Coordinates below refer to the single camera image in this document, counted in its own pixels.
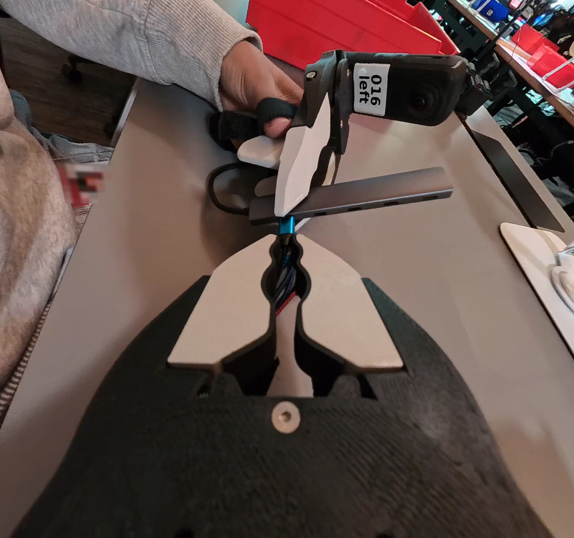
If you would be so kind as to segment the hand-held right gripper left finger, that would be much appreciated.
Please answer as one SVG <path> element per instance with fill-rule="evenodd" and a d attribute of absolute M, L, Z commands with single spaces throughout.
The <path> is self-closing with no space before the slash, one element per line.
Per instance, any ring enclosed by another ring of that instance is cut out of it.
<path fill-rule="evenodd" d="M 173 368 L 235 377 L 244 394 L 264 396 L 273 379 L 276 310 L 269 281 L 275 280 L 267 235 L 215 269 L 168 356 Z"/>

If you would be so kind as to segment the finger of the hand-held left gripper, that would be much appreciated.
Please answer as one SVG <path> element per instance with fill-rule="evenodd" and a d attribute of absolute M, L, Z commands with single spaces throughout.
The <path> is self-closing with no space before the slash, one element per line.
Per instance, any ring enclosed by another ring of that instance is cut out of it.
<path fill-rule="evenodd" d="M 287 216 L 309 194 L 321 150 L 326 147 L 330 132 L 331 106 L 329 96 L 325 94 L 312 126 L 292 124 L 285 135 L 274 199 L 276 217 Z"/>
<path fill-rule="evenodd" d="M 335 182 L 341 155 L 345 153 L 351 115 L 351 68 L 346 56 L 322 56 L 321 84 L 326 87 L 329 101 L 329 127 L 326 146 L 319 155 L 311 186 L 331 185 Z"/>

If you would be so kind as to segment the person's left forearm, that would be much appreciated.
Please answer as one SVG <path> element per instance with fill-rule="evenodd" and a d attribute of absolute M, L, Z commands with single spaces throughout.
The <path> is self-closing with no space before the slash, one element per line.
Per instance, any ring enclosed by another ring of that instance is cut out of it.
<path fill-rule="evenodd" d="M 1 0 L 48 41 L 159 84 L 176 84 L 221 108 L 225 56 L 261 39 L 213 0 Z"/>

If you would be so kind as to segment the large red storage bin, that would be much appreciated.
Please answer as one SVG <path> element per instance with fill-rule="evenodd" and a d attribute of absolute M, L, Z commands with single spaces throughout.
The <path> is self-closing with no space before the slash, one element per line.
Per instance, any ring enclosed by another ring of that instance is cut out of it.
<path fill-rule="evenodd" d="M 427 8 L 407 0 L 249 0 L 246 22 L 266 54 L 301 69 L 335 49 L 459 53 Z"/>

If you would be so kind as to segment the white board mat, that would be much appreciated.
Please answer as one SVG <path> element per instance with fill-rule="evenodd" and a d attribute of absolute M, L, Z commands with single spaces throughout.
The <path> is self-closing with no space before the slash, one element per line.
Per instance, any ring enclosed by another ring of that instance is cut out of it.
<path fill-rule="evenodd" d="M 555 255 L 573 242 L 567 245 L 549 231 L 512 223 L 501 223 L 499 232 L 573 354 L 573 312 L 556 293 L 550 279 L 550 272 L 556 265 Z"/>

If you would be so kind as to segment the dark flat panel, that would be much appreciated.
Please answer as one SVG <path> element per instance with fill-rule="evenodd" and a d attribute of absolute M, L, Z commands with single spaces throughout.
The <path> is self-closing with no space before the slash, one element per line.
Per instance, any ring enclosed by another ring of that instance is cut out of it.
<path fill-rule="evenodd" d="M 561 223 L 548 208 L 541 196 L 522 173 L 518 165 L 496 139 L 476 132 L 463 122 L 463 126 L 489 162 L 499 181 L 530 227 L 565 233 Z"/>

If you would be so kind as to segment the person's grey hoodie torso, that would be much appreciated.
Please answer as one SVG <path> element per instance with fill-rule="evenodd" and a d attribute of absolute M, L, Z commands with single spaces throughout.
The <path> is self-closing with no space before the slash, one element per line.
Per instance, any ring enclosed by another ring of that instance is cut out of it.
<path fill-rule="evenodd" d="M 106 164 L 113 151 L 41 134 L 1 74 L 1 421 L 86 219 L 66 201 L 57 164 Z"/>

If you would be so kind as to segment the wooden table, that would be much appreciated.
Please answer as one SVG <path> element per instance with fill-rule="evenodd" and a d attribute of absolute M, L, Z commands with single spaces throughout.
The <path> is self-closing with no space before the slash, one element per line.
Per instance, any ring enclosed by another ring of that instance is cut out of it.
<path fill-rule="evenodd" d="M 435 11 L 445 20 L 461 15 L 475 27 L 476 33 L 474 35 L 458 23 L 455 23 L 452 28 L 461 40 L 459 47 L 462 49 L 472 48 L 476 51 L 495 37 L 496 33 L 492 25 L 482 16 L 474 14 L 474 11 L 468 7 L 465 0 L 436 0 Z M 536 93 L 541 95 L 546 102 L 553 106 L 556 113 L 573 127 L 573 104 L 567 103 L 561 91 L 553 87 L 547 80 L 543 80 L 541 75 L 531 70 L 527 65 L 527 59 L 530 56 L 522 48 L 516 46 L 508 39 L 499 39 L 495 52 L 509 68 L 519 75 Z"/>

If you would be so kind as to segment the blue box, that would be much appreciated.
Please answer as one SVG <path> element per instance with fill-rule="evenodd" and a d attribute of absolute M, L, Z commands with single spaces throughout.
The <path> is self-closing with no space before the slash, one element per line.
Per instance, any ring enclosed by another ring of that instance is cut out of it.
<path fill-rule="evenodd" d="M 506 20 L 509 15 L 508 7 L 498 0 L 472 0 L 470 7 L 493 24 Z"/>

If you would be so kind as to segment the person's left hand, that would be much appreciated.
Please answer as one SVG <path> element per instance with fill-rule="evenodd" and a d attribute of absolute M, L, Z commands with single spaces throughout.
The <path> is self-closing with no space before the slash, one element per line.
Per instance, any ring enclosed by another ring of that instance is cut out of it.
<path fill-rule="evenodd" d="M 303 90 L 251 42 L 235 44 L 225 55 L 219 79 L 224 110 L 252 112 L 266 98 L 299 106 Z"/>

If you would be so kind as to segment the grey desk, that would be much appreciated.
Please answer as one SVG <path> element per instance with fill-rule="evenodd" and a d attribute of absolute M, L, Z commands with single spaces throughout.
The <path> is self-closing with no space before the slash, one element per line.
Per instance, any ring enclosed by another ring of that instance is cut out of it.
<path fill-rule="evenodd" d="M 54 476 L 97 388 L 191 284 L 265 232 L 205 199 L 230 161 L 211 106 L 142 81 L 1 427 L 1 537 Z M 526 225 L 453 115 L 423 127 L 353 116 L 337 179 L 441 166 L 453 195 L 309 221 L 302 234 L 371 279 L 450 357 L 513 477 L 556 537 L 573 537 L 573 358 L 499 235 Z"/>

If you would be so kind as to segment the red bins on wooden table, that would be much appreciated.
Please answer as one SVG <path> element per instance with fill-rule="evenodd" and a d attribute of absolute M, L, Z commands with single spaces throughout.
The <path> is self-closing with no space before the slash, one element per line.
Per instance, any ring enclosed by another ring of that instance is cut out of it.
<path fill-rule="evenodd" d="M 524 24 L 511 38 L 529 57 L 527 66 L 537 75 L 546 76 L 546 82 L 556 89 L 573 88 L 573 63 L 558 53 L 558 46 L 541 32 Z"/>

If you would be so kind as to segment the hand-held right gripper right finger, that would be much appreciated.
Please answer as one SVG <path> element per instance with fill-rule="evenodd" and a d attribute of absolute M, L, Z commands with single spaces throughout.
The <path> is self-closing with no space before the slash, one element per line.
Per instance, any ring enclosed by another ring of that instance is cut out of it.
<path fill-rule="evenodd" d="M 293 241 L 300 297 L 294 332 L 298 367 L 314 397 L 326 397 L 340 376 L 405 370 L 359 273 L 304 235 Z"/>

